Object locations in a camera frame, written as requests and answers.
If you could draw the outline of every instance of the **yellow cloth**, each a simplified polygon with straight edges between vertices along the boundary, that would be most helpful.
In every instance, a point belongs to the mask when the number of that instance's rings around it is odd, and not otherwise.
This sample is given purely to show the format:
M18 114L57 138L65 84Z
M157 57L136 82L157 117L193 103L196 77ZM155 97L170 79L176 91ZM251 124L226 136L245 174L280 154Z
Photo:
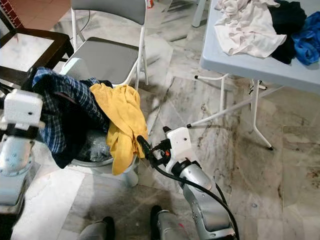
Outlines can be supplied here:
M111 88L103 83L90 87L96 102L111 120L106 144L113 157L112 174L122 174L132 163L134 154L144 158L137 136L148 138L145 117L140 109L139 93L128 85Z

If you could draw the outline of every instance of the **black wire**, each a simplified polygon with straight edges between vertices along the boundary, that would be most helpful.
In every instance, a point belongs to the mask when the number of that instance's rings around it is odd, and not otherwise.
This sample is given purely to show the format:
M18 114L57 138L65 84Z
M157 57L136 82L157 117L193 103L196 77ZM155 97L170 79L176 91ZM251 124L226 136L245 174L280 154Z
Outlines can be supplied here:
M225 195L224 195L223 192L221 191L221 188L219 187L219 185L218 185L218 184L215 184L215 187L216 187L216 189L218 190L218 192L219 192L219 194L220 194L220 196L221 196L222 201L224 202L224 204L228 206L227 201L226 201L226 199L225 199Z
M86 21L85 25L83 26L83 28L81 28L80 32L82 32L83 29L85 29L85 27L88 25L89 23L89 20L90 20L90 10L89 11L89 17L88 17L88 20Z
M240 240L239 238L239 230L238 230L238 225L237 225L237 222L236 222L236 219L234 217L234 215L232 214L232 212L229 210L228 206L217 196L215 195L213 192L207 190L206 188L204 188L203 186L200 186L192 181L189 181L185 178L181 178L181 177L178 177L178 176L175 176L175 175L171 175L165 171L163 171L161 168L159 168L157 165L155 165L153 163L153 161L151 160L150 161L151 165L153 168L155 168L159 173L161 173L162 175L170 178L170 179L173 179L173 180L176 180L178 182L181 182L181 183L184 183L184 184L188 184L196 189L199 189L200 191L208 194L210 197L212 197L213 199L215 199L219 204L222 205L222 207L228 212L228 215L231 219L231 223L233 225L233 228L234 228L234 232L235 232L235 237Z

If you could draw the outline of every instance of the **pile of clothes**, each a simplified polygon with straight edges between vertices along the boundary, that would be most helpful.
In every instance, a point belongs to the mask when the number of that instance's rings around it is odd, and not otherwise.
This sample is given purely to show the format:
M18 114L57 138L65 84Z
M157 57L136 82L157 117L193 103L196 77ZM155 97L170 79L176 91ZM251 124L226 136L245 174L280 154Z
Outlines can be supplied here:
M78 81L45 67L38 67L29 81L23 88L43 97L45 128L40 135L60 168L77 157L89 130L106 133L114 175L123 173L135 154L144 158L137 136L147 139L148 131L134 88L113 88L109 81L94 77Z
M223 13L214 28L228 55L272 56L285 64L295 56L305 65L319 60L320 12L307 17L299 2L285 0L218 0L215 9Z

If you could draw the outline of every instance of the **blue plaid shirt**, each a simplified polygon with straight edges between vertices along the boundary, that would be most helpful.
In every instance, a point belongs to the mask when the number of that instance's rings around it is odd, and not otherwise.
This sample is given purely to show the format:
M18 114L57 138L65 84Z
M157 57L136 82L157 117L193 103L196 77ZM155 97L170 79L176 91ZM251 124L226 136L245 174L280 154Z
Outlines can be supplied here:
M67 75L58 74L51 69L38 67L32 81L32 88L36 88L37 85L46 86L42 93L43 114L41 115L45 128L40 130L40 135L53 154L61 153L66 148L62 113L59 109L57 94L79 105L93 120L96 127L105 132L108 131L109 119L101 112L94 95L89 89L89 86L99 83L94 77L82 83L82 81L75 80Z

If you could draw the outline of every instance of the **white cloth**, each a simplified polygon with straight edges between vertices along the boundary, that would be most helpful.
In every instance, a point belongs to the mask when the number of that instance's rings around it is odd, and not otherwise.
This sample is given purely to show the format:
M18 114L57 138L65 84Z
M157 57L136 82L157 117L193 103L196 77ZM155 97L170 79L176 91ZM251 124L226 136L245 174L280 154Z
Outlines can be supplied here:
M286 35L277 35L268 6L278 7L274 0L219 0L215 9L223 17L215 25L222 50L228 55L246 53L266 58L283 44Z

